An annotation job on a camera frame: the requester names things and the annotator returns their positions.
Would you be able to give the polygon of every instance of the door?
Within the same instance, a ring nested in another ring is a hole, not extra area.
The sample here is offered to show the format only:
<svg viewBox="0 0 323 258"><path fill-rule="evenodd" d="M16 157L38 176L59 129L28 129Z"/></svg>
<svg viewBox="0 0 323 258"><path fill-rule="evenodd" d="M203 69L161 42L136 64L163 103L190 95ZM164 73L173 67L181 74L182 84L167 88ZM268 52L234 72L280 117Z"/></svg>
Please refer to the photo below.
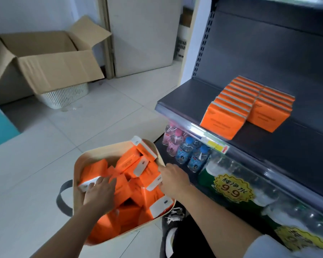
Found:
<svg viewBox="0 0 323 258"><path fill-rule="evenodd" d="M107 0L116 77L172 64L182 0Z"/></svg>

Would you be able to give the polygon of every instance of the gray metal shelf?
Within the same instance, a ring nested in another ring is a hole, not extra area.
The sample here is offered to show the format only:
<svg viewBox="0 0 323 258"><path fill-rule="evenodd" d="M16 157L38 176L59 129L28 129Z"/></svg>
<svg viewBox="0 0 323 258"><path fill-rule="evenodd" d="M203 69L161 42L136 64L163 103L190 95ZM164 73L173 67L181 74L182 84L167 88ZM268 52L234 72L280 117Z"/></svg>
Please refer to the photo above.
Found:
<svg viewBox="0 0 323 258"><path fill-rule="evenodd" d="M230 158L323 212L323 135L289 118L274 133L245 123L228 141L199 126L220 91L190 79L160 99L155 110L210 147L227 145Z"/></svg>

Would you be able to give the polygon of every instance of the pink bottle cap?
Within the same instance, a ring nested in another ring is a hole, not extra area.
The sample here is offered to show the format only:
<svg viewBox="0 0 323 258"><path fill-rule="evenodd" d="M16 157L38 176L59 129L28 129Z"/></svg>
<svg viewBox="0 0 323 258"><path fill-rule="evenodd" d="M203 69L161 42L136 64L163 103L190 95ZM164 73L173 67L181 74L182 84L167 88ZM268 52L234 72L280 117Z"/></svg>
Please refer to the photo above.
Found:
<svg viewBox="0 0 323 258"><path fill-rule="evenodd" d="M175 135L176 135L177 137L181 137L181 136L182 136L182 134L183 134L183 131L182 131L182 130L180 130L180 129L176 129L176 130L175 130Z"/></svg>

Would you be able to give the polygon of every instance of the price label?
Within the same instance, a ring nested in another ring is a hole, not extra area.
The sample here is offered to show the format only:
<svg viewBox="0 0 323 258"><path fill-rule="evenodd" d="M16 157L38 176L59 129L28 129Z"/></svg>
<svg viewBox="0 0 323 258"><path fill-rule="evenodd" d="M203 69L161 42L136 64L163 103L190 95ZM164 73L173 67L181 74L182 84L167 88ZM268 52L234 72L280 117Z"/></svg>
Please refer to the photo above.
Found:
<svg viewBox="0 0 323 258"><path fill-rule="evenodd" d="M248 182L227 174L217 176L212 187L235 203L254 198L254 191Z"/></svg>
<svg viewBox="0 0 323 258"><path fill-rule="evenodd" d="M275 232L292 251L299 251L304 247L323 249L323 239L296 227L280 226Z"/></svg>
<svg viewBox="0 0 323 258"><path fill-rule="evenodd" d="M209 145L210 147L214 148L215 150L226 154L226 152L228 151L228 149L230 148L228 145L226 145L225 143L220 143L218 141L214 142L206 137L202 138L202 141L204 143L206 143L207 145Z"/></svg>

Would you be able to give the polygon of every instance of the bag handle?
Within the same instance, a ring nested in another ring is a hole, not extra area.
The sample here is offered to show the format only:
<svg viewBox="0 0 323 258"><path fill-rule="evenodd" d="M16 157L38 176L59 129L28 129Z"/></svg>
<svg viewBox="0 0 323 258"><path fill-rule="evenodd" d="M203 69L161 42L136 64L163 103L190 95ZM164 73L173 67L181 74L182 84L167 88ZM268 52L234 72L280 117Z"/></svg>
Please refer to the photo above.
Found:
<svg viewBox="0 0 323 258"><path fill-rule="evenodd" d="M65 215L72 217L73 216L73 208L70 208L65 201L62 199L61 193L65 191L68 188L71 188L73 186L73 179L64 182L63 185L60 188L60 192L58 193L56 197L56 205L60 209L61 212L63 212Z"/></svg>

